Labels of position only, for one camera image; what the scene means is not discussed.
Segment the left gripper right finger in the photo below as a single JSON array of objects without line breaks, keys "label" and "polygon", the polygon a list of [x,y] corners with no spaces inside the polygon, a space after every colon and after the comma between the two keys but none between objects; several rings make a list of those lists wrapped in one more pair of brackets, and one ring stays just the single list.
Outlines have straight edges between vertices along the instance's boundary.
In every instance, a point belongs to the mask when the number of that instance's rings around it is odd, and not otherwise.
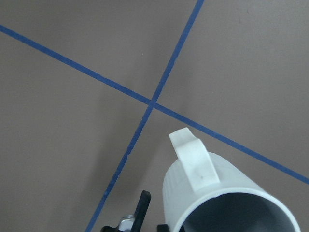
[{"label": "left gripper right finger", "polygon": [[157,232],[170,232],[169,226],[167,224],[159,224],[156,227]]}]

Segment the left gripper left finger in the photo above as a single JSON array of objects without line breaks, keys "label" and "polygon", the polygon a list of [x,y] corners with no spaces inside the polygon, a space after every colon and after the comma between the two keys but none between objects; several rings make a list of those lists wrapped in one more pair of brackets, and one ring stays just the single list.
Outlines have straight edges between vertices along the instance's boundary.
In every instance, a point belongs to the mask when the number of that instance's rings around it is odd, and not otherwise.
[{"label": "left gripper left finger", "polygon": [[101,228],[102,232],[140,232],[144,218],[148,211],[151,201],[150,192],[143,190],[141,192],[139,201],[137,203],[135,212],[121,217],[116,227],[104,226]]}]

